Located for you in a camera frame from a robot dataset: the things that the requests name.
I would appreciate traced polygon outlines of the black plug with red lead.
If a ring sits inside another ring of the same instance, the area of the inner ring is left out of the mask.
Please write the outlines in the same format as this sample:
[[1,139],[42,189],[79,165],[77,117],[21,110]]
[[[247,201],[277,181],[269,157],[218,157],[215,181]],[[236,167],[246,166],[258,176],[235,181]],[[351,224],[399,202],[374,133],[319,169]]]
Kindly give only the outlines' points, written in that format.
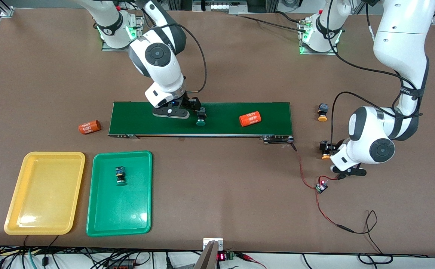
[[318,177],[318,184],[319,185],[327,185],[328,182],[341,180],[341,179],[344,179],[345,177],[347,177],[347,175],[344,175],[344,174],[337,174],[333,177],[326,176],[326,175],[320,175]]

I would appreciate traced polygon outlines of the red test lead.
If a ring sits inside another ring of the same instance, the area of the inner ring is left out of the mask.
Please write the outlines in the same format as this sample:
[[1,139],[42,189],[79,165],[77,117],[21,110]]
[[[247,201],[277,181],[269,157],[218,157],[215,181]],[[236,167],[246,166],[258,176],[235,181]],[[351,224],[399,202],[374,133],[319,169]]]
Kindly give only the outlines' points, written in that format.
[[246,262],[251,262],[251,263],[255,263],[258,264],[260,266],[262,266],[264,269],[267,269],[267,267],[265,265],[263,265],[262,263],[258,262],[257,260],[253,259],[252,257],[250,257],[249,255],[246,255],[244,253],[241,252],[235,252],[236,257],[243,259]]

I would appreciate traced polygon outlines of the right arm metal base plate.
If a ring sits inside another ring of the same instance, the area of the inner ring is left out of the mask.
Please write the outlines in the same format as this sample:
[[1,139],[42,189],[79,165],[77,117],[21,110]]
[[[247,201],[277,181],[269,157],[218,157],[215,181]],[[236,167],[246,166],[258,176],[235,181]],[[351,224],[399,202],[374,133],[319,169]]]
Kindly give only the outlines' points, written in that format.
[[119,13],[123,17],[123,22],[113,35],[107,34],[111,32],[108,28],[102,31],[96,26],[102,41],[102,51],[128,51],[129,44],[143,34],[144,17],[128,13],[126,10]]

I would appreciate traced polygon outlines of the aluminium frame rack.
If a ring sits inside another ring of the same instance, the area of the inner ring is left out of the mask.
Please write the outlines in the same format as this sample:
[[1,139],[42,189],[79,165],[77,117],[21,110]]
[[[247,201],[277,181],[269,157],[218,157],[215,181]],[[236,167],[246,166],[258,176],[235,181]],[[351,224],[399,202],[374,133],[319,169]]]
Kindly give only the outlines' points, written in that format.
[[165,10],[227,14],[273,13],[280,0],[157,0]]

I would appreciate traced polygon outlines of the yellow plastic tray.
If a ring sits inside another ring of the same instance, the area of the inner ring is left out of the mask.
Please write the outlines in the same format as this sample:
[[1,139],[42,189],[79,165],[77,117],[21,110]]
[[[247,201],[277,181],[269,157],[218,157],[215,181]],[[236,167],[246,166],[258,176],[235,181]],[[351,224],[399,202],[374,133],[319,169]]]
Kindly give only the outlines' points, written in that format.
[[22,162],[7,212],[8,235],[64,235],[73,226],[85,155],[30,152]]

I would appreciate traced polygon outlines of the green conveyor belt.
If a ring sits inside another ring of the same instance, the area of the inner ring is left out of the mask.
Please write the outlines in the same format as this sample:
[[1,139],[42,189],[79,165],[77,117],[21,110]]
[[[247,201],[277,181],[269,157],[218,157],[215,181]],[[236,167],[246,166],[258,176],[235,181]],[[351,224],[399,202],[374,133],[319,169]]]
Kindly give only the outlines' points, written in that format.
[[[140,137],[258,137],[265,144],[293,143],[291,108],[288,102],[203,103],[205,126],[197,116],[188,119],[156,117],[148,102],[114,102],[108,136]],[[240,126],[239,116],[258,111],[261,122]]]

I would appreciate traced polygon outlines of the green plastic tray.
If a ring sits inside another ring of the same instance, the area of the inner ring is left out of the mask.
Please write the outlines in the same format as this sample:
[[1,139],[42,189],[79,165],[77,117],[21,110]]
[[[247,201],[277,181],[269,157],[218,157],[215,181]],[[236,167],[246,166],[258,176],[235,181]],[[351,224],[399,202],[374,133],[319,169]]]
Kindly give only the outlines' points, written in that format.
[[[116,185],[116,167],[126,185]],[[88,204],[90,237],[145,234],[152,221],[153,155],[150,151],[100,153],[94,157]]]

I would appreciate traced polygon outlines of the orange 4680 cylinder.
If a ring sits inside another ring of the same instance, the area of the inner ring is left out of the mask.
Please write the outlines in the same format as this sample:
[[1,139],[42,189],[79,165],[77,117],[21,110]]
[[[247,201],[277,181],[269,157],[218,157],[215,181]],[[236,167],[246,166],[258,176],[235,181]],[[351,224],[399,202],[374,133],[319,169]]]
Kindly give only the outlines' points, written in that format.
[[78,130],[81,134],[87,135],[102,130],[101,123],[98,120],[88,121],[87,123],[80,124]]
[[261,115],[258,111],[239,116],[240,126],[247,127],[261,122]]

